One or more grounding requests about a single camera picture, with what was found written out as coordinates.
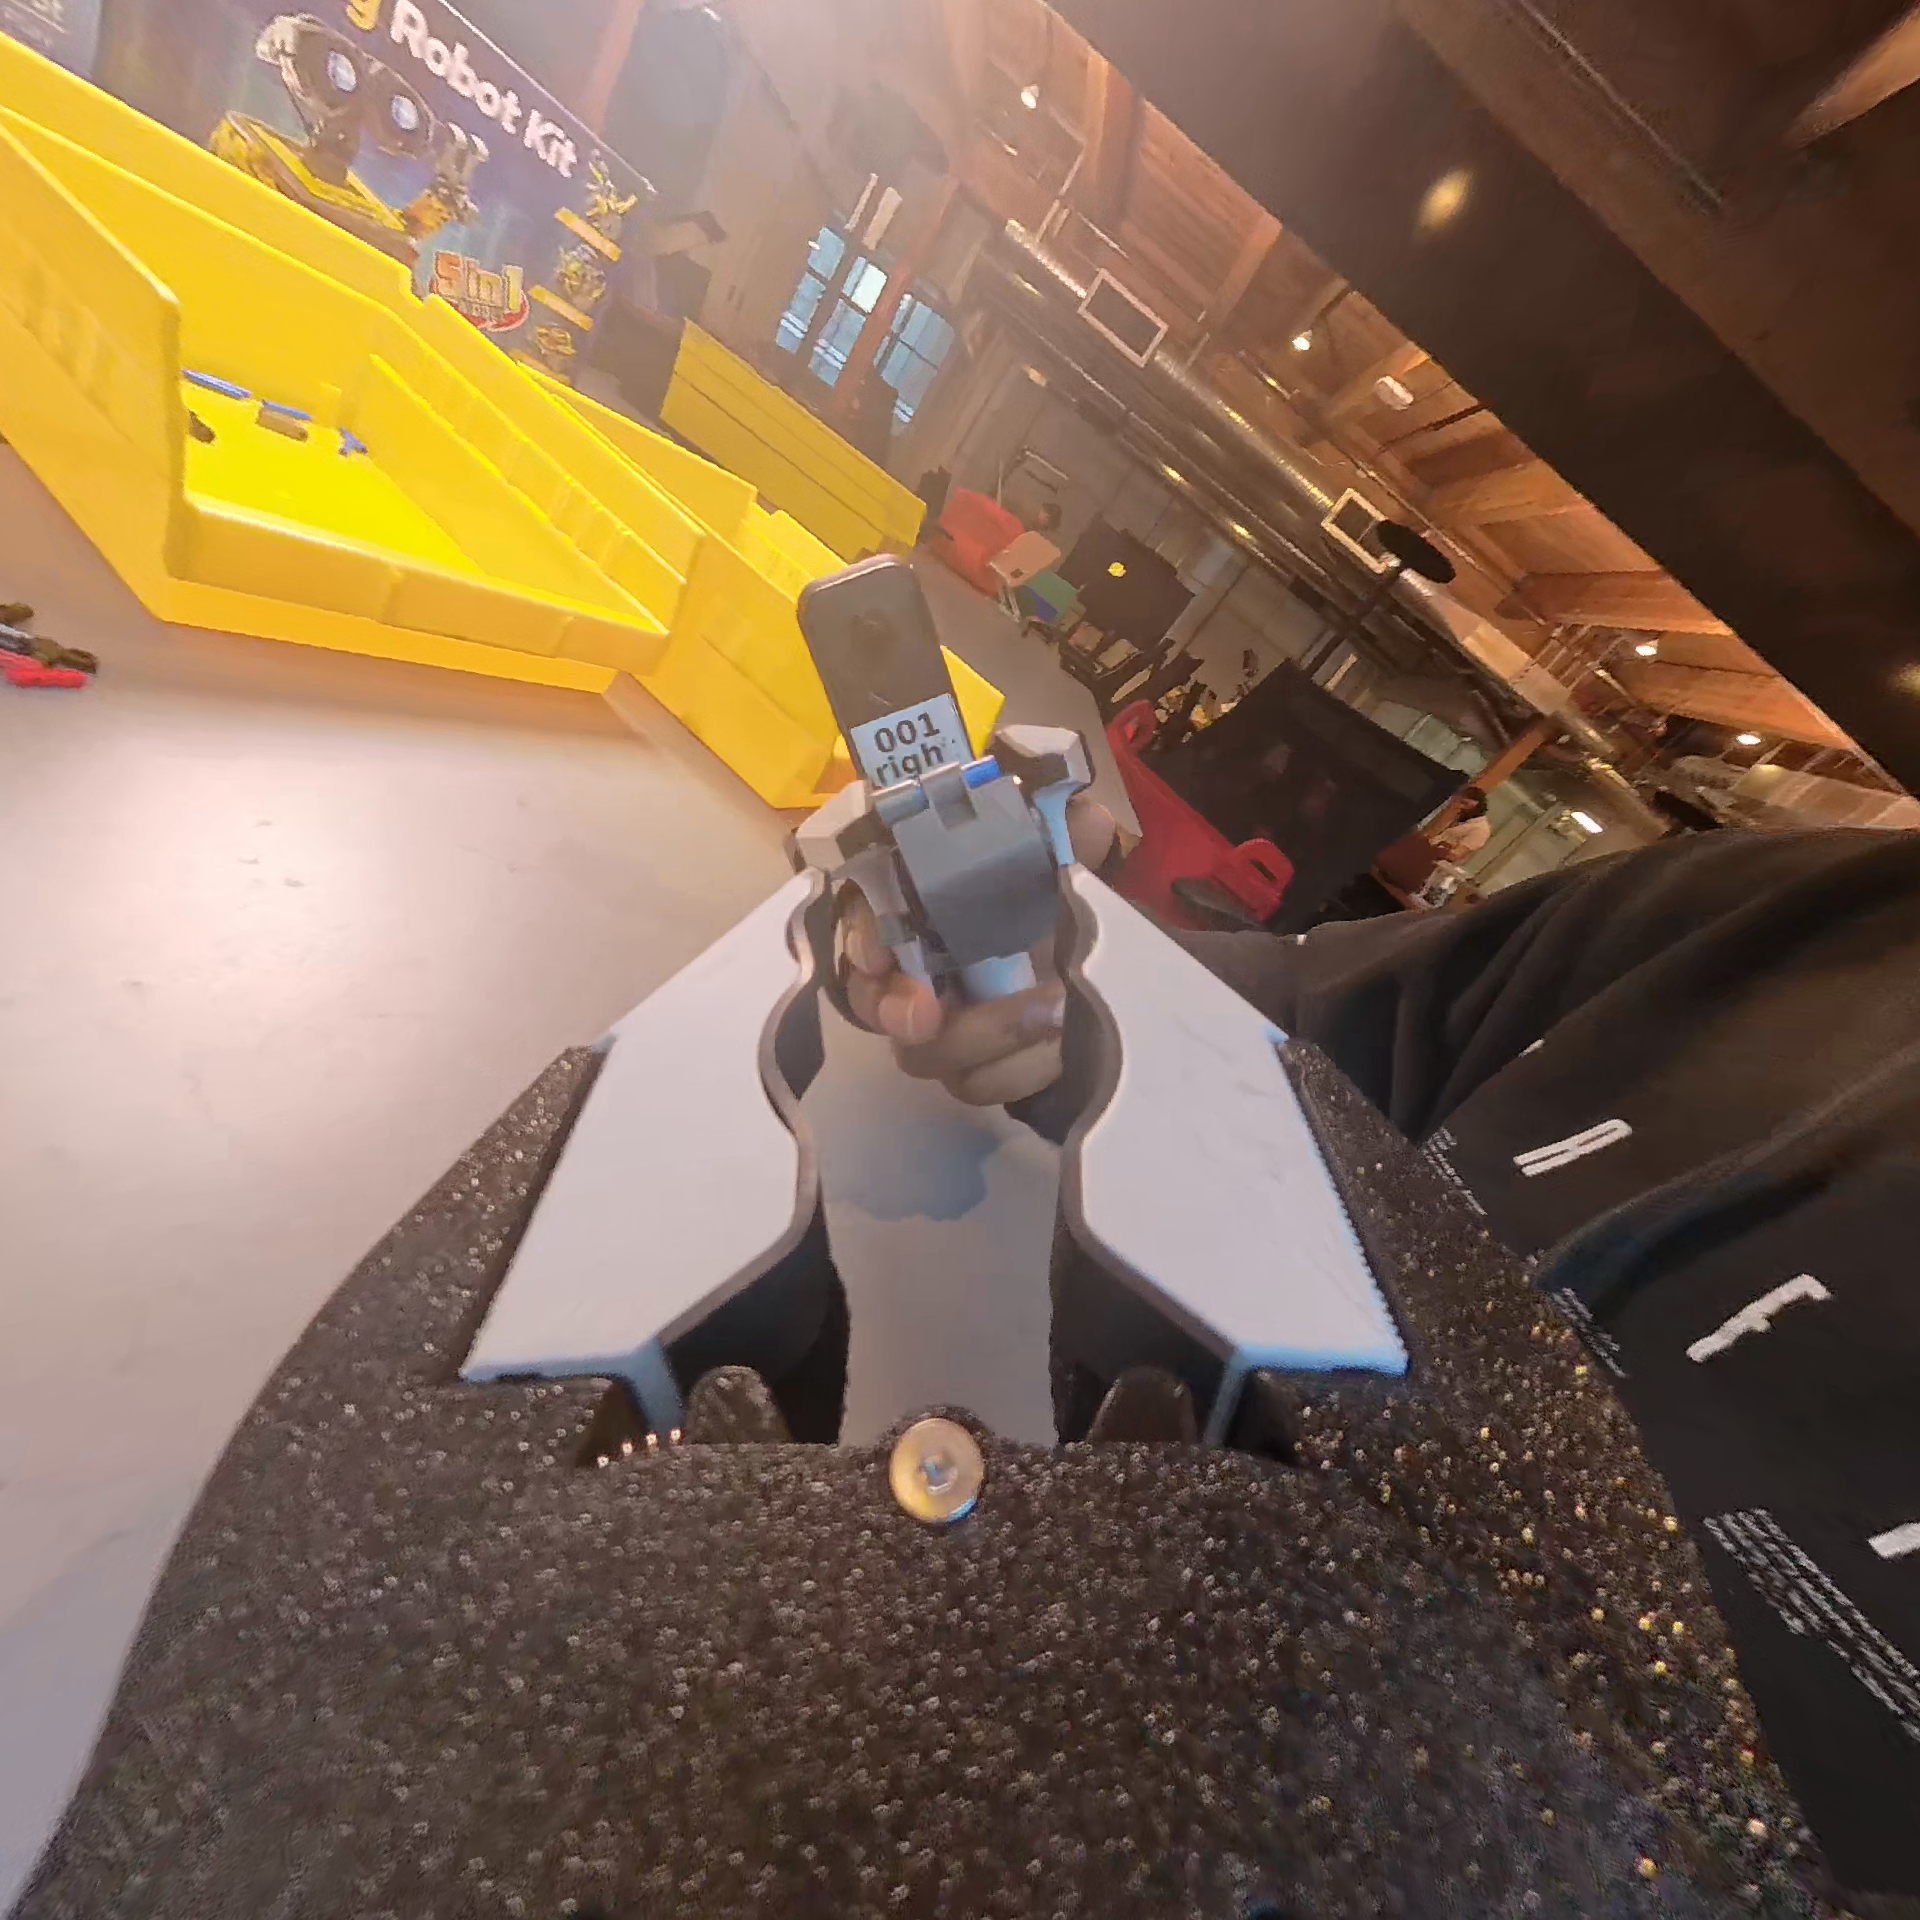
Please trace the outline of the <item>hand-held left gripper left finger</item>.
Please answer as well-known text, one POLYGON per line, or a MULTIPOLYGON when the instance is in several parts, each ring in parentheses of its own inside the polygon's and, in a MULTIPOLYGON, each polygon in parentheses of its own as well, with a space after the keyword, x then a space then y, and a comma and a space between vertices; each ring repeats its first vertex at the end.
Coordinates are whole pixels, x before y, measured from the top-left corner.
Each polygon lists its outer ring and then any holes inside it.
POLYGON ((828 887, 799 875, 612 1021, 461 1381, 623 1383, 671 1433, 700 1381, 745 1368, 794 1439, 842 1439, 842 1278, 803 1115, 831 953, 828 887))

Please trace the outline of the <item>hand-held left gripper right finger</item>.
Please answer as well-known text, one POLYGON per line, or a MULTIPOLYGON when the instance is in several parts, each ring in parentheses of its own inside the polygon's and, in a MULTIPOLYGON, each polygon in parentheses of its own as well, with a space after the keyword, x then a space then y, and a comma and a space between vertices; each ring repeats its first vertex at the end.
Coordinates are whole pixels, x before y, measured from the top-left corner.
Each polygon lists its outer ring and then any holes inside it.
POLYGON ((1063 901, 1059 1439, 1287 1444, 1301 1399, 1402 1389, 1408 1341, 1282 1029, 1091 870, 1063 901))

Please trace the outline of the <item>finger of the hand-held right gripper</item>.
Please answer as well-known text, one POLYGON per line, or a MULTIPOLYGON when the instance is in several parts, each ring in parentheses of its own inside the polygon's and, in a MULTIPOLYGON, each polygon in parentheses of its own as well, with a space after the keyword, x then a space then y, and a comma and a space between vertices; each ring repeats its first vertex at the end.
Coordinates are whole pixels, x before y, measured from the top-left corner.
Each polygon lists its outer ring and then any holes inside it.
POLYGON ((889 873, 896 838, 874 790, 840 790, 792 832, 794 873, 889 873))
POLYGON ((1071 801, 1088 790, 1088 744, 1075 728, 1003 724, 995 728, 995 761, 1015 780, 1023 800, 1039 817, 1055 867, 1077 864, 1071 801))

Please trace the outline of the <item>grey curved brick panel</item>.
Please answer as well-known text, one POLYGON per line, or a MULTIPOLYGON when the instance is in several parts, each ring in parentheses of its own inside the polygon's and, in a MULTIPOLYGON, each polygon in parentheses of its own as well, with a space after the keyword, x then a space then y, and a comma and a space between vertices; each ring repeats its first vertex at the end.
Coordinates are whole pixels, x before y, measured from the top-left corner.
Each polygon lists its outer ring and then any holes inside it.
POLYGON ((1034 984, 1028 953, 1063 913, 1063 878, 1018 781, 964 789, 962 766, 876 792, 893 830, 906 918, 940 992, 986 1001, 1034 984))

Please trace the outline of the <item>person's right hand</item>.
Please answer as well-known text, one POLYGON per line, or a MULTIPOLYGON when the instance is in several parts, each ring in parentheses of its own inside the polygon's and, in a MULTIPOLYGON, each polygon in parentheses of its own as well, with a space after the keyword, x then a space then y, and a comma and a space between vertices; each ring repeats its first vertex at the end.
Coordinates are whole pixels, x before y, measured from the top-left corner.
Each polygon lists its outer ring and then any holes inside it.
POLYGON ((834 902, 834 956, 848 1020, 888 1040, 907 1076, 973 1109, 1005 1109, 1052 1088, 1065 1055, 1065 984, 1052 940, 1031 953, 1035 981, 995 999, 955 999, 900 972, 855 889, 834 902))

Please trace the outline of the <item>yellow plastic storage bin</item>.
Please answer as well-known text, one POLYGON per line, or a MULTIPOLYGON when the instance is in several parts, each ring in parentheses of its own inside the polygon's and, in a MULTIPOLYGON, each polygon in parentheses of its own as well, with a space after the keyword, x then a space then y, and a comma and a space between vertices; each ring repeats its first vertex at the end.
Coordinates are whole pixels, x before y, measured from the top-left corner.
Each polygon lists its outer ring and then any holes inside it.
POLYGON ((697 532, 693 558, 679 565, 679 606, 663 617, 665 652, 640 683, 759 800, 777 809, 826 801, 855 768, 799 600, 843 559, 789 512, 764 505, 751 479, 543 371, 527 374, 697 532))
POLYGON ((2 95, 4 444, 147 611, 565 687, 656 668, 690 519, 475 327, 17 39, 2 95))

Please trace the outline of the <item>stacked yellow bins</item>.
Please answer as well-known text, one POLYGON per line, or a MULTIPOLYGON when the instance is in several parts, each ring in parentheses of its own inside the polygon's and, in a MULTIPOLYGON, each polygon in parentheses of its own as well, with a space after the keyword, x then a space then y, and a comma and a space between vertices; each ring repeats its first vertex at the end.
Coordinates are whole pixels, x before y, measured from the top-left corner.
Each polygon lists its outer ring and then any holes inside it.
POLYGON ((659 417, 845 561, 906 556, 921 539, 914 492, 693 320, 659 417))

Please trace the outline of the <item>black office chair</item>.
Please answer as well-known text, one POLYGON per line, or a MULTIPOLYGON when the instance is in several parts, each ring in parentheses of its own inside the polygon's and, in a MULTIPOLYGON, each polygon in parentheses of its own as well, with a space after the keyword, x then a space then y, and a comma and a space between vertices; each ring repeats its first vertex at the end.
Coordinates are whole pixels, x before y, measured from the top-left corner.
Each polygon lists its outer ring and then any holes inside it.
POLYGON ((1155 756, 1170 790, 1229 843, 1266 840, 1291 864, 1264 918, 1301 932, 1380 853, 1467 781, 1388 734, 1298 664, 1282 663, 1215 724, 1155 756))

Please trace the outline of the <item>paned window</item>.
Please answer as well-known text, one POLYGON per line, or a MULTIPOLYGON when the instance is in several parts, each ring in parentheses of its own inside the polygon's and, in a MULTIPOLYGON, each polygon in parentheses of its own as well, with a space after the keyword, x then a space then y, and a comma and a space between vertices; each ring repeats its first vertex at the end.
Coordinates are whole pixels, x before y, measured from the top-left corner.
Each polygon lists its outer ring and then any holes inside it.
POLYGON ((770 380, 805 400, 865 390, 865 381, 848 373, 865 352, 866 324, 883 307, 889 308, 888 327, 871 353, 871 377, 891 400, 891 431, 907 429, 954 358, 959 329, 931 284, 896 293, 889 260, 861 252, 833 224, 811 238, 776 323, 767 357, 770 380))

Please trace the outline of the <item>black disc on pole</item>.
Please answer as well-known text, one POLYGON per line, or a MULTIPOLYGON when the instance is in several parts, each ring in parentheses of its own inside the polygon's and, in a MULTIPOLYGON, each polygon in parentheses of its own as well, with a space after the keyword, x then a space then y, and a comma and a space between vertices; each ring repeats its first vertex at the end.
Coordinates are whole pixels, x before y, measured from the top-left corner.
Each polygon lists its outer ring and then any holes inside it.
POLYGON ((1370 529, 1370 539, 1375 547, 1364 544, 1364 536, 1352 536, 1341 528, 1341 517, 1347 507, 1336 510, 1325 528, 1341 539, 1347 539, 1355 551, 1370 561, 1378 561, 1375 567, 1376 582, 1363 595, 1357 606, 1341 614, 1338 624, 1330 628, 1325 638, 1316 641, 1316 646, 1303 660, 1303 671, 1314 678, 1328 660, 1338 657, 1341 652, 1352 652, 1361 636, 1370 630, 1370 624, 1376 612, 1386 611, 1386 603, 1395 598, 1399 582, 1407 576, 1413 576, 1427 582, 1433 589, 1447 589, 1457 581, 1457 565, 1450 556, 1439 549, 1427 534, 1407 526, 1396 519, 1376 519, 1370 529))

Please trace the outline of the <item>dark blue toy kit box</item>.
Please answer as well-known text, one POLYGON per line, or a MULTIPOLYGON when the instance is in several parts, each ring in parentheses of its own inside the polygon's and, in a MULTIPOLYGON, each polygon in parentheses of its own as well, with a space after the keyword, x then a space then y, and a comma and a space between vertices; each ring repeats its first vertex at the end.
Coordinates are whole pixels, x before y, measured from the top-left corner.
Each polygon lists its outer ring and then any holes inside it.
POLYGON ((92 73, 567 387, 656 207, 447 1, 111 1, 92 73))

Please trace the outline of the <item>pile of small brick parts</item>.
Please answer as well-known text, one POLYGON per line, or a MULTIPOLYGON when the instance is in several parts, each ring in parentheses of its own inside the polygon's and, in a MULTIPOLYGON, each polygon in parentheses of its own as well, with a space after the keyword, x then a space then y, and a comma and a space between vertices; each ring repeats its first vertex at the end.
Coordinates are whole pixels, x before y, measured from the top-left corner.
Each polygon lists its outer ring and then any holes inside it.
POLYGON ((64 646, 35 630, 35 607, 2 603, 2 681, 15 687, 82 687, 100 663, 95 654, 64 646))

